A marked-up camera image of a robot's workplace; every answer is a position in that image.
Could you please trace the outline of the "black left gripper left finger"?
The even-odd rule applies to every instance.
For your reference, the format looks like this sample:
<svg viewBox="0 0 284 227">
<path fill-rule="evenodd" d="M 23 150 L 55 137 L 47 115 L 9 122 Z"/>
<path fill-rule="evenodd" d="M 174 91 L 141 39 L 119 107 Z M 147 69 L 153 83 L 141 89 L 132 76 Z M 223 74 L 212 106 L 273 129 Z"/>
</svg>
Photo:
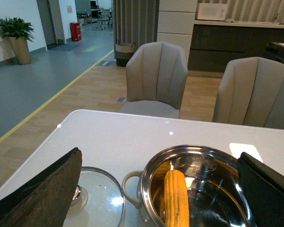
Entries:
<svg viewBox="0 0 284 227">
<path fill-rule="evenodd" d="M 61 227 L 79 181 L 82 153 L 73 148 L 0 200 L 0 227 Z"/>
</svg>

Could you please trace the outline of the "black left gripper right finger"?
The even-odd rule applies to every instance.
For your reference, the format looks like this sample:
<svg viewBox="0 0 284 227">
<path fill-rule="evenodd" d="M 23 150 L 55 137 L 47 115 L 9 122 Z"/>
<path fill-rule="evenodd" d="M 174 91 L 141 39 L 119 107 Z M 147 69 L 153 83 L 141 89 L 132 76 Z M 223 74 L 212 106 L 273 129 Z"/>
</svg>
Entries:
<svg viewBox="0 0 284 227">
<path fill-rule="evenodd" d="M 284 176 L 242 152 L 239 183 L 258 227 L 284 227 Z"/>
</svg>

